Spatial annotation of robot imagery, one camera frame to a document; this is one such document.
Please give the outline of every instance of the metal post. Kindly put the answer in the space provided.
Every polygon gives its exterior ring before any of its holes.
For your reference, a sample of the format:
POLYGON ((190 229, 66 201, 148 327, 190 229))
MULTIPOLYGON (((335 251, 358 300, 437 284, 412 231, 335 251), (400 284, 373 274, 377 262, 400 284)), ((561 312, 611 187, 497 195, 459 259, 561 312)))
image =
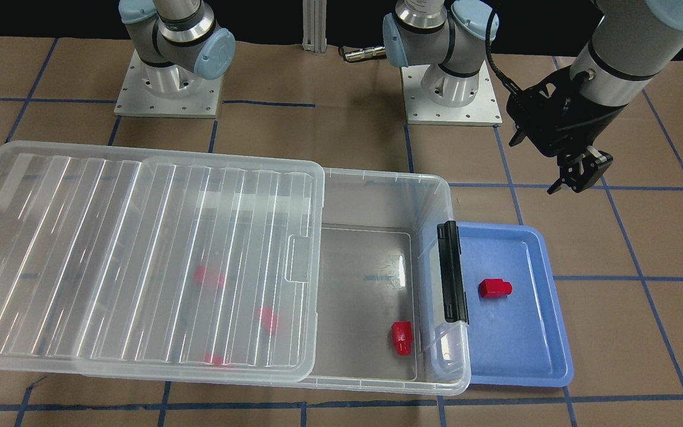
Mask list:
POLYGON ((304 0, 304 38, 302 49, 325 54, 325 2, 304 0))

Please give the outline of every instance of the white mounting plate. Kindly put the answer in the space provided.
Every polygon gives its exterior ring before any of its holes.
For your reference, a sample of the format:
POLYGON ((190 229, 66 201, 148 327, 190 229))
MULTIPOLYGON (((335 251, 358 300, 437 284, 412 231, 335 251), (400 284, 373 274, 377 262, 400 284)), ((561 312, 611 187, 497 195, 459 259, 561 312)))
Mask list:
POLYGON ((428 65, 402 68, 402 90, 407 123, 411 125, 493 126, 502 123, 499 105, 484 62, 479 70, 479 90, 472 103, 464 107, 440 106, 420 88, 428 65))
POLYGON ((199 86, 187 97, 163 98, 146 88, 144 77, 141 59, 133 51, 123 87, 114 105, 116 116, 216 118, 223 78, 202 79, 199 86))

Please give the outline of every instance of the container lid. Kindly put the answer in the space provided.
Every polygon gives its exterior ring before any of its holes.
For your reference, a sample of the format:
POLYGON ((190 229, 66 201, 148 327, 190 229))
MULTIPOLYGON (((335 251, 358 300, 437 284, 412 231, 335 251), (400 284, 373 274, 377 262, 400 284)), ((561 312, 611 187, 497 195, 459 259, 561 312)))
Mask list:
POLYGON ((547 247, 531 227, 459 222, 473 384, 563 387, 574 370, 547 247), (483 298, 502 279, 512 292, 483 298))
POLYGON ((296 382, 314 365, 323 169, 0 148, 0 368, 296 382))

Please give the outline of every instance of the blue tray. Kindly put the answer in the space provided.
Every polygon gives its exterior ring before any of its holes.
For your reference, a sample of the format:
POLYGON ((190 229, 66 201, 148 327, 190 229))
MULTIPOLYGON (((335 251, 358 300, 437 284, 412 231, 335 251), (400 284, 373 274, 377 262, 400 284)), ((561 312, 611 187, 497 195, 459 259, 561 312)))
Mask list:
POLYGON ((574 375, 542 235, 531 227, 458 222, 468 305, 471 383, 563 387, 574 375), (513 286, 482 298, 483 279, 513 286))

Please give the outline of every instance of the black background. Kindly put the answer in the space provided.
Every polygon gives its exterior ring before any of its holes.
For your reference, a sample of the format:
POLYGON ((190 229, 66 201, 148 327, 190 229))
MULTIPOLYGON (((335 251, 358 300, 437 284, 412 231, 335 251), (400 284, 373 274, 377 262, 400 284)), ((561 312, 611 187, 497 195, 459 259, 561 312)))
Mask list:
MULTIPOLYGON (((302 41, 302 2, 207 0, 237 40, 302 41)), ((395 0, 328 0, 326 36, 333 46, 382 44, 381 22, 395 0)), ((494 43, 497 53, 577 56, 602 14, 590 0, 505 0, 494 43)), ((117 0, 0 0, 0 36, 126 39, 117 0)), ((683 60, 683 50, 676 56, 683 60)))

